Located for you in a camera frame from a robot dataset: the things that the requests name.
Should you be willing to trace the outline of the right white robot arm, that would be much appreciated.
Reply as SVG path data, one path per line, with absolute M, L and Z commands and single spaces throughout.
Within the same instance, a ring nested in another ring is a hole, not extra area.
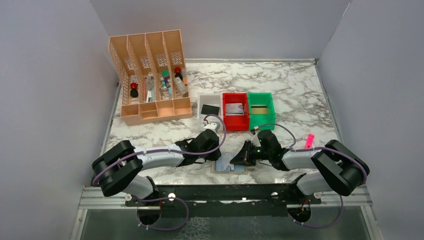
M 294 150 L 282 147 L 269 129 L 245 141 L 230 163 L 253 167 L 258 160 L 268 161 L 279 171 L 316 169 L 290 183 L 291 194 L 299 196 L 330 191 L 349 196 L 370 174 L 369 167 L 338 140 L 330 140 L 323 147 Z

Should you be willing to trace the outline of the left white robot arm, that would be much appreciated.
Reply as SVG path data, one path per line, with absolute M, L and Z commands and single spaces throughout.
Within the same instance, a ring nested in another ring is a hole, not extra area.
M 146 199 L 156 191 L 156 186 L 151 177 L 140 176 L 139 172 L 184 167 L 198 159 L 216 161 L 221 156 L 219 140 L 211 129 L 166 147 L 135 147 L 129 140 L 122 140 L 92 163 L 92 182 L 100 186 L 105 197 L 123 192 Z

